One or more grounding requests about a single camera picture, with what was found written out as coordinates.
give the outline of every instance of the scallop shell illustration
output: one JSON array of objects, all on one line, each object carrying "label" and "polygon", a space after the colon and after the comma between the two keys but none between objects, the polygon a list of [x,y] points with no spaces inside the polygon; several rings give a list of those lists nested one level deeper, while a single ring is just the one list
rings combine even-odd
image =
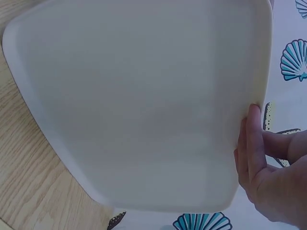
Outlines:
[{"label": "scallop shell illustration", "polygon": [[302,18],[307,18],[307,1],[306,0],[295,0],[296,8],[301,14]]},{"label": "scallop shell illustration", "polygon": [[[265,106],[264,116],[263,116],[263,130],[270,131],[270,129],[272,129],[273,112],[274,112],[274,103],[272,103],[272,102],[267,103],[266,106]],[[299,129],[299,128],[293,128],[293,129],[278,132],[278,134],[287,135],[287,134],[297,133],[297,132],[300,132],[300,131],[301,131],[301,129]],[[274,158],[274,159],[283,168],[290,166],[289,161],[282,160],[282,159],[279,159],[279,158]]]},{"label": "scallop shell illustration", "polygon": [[117,226],[121,222],[121,220],[124,218],[125,215],[126,215],[126,211],[119,213],[117,216],[113,217],[109,222],[107,230],[111,230],[115,226]]},{"label": "scallop shell illustration", "polygon": [[280,68],[286,81],[307,78],[307,41],[294,40],[283,50]]},{"label": "scallop shell illustration", "polygon": [[231,230],[229,218],[222,212],[214,214],[182,214],[173,223],[177,230]]}]

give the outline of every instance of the finger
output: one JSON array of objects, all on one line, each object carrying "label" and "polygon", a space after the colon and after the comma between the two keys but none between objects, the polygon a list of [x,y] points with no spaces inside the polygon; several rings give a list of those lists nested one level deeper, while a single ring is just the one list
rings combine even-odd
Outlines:
[{"label": "finger", "polygon": [[276,170],[279,170],[280,168],[277,168],[277,167],[275,167],[275,166],[273,166],[273,165],[270,165],[270,164],[268,164],[267,165],[267,169],[268,169],[268,171],[269,172],[274,172],[274,171],[276,171]]},{"label": "finger", "polygon": [[288,150],[288,161],[293,164],[301,157],[307,155],[307,130],[295,133]]},{"label": "finger", "polygon": [[261,113],[257,105],[249,107],[246,121],[249,181],[267,167],[261,128]]},{"label": "finger", "polygon": [[239,154],[239,173],[248,172],[248,157],[247,157],[247,144],[246,144],[246,118],[241,121],[240,134],[238,139],[238,154]]},{"label": "finger", "polygon": [[239,173],[239,152],[238,152],[238,149],[235,149],[234,157],[235,157],[235,162],[236,162],[236,172]]},{"label": "finger", "polygon": [[248,196],[248,200],[249,200],[251,203],[254,203],[254,200],[251,198],[251,196],[250,196],[248,193],[246,193],[246,195]]},{"label": "finger", "polygon": [[288,159],[288,149],[295,134],[285,135],[285,134],[277,134],[271,132],[263,132],[263,142],[266,149],[266,154],[287,160]]},{"label": "finger", "polygon": [[249,185],[248,157],[246,149],[246,118],[241,121],[238,139],[238,177],[240,185],[247,190]]}]

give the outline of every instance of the blue seashell print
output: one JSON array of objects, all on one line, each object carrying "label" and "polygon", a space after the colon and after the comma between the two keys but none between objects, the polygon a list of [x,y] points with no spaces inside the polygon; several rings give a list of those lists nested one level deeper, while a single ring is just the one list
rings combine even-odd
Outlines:
[{"label": "blue seashell print", "polygon": [[280,68],[286,81],[307,78],[307,41],[294,40],[283,50]]},{"label": "blue seashell print", "polygon": [[295,4],[302,18],[307,18],[307,0],[295,0]]},{"label": "blue seashell print", "polygon": [[173,223],[177,230],[231,230],[230,220],[222,213],[182,214]]}]

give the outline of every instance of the hand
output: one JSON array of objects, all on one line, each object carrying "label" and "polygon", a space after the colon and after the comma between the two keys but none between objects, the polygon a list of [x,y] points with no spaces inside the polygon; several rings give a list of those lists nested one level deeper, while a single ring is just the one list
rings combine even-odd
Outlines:
[{"label": "hand", "polygon": [[[260,109],[249,107],[234,151],[239,183],[256,210],[271,221],[307,227],[307,132],[265,132]],[[289,160],[291,166],[268,165],[265,155]]]}]

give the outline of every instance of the wooden table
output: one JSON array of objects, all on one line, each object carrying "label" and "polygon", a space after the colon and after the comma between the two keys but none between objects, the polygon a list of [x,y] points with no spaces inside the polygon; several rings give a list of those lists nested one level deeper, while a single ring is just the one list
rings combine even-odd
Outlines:
[{"label": "wooden table", "polygon": [[[42,0],[0,0],[1,37]],[[15,230],[105,230],[111,208],[78,185],[32,118],[0,51],[0,218]]]}]

